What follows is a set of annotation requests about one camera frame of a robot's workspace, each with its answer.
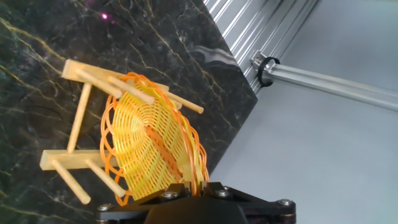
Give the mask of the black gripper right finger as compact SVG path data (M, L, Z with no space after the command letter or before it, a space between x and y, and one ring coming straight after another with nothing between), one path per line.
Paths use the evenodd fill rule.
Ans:
M243 212L248 223L296 223L296 204L290 199L269 202L224 186L221 182L203 181L200 187L202 197L211 197L236 205Z

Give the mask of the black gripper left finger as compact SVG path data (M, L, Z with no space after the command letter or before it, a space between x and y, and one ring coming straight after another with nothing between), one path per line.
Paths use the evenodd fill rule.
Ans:
M124 206L112 203L102 204L96 210L96 223L122 223L123 221L139 220L147 216L156 205L191 196L191 183L170 184L139 200Z

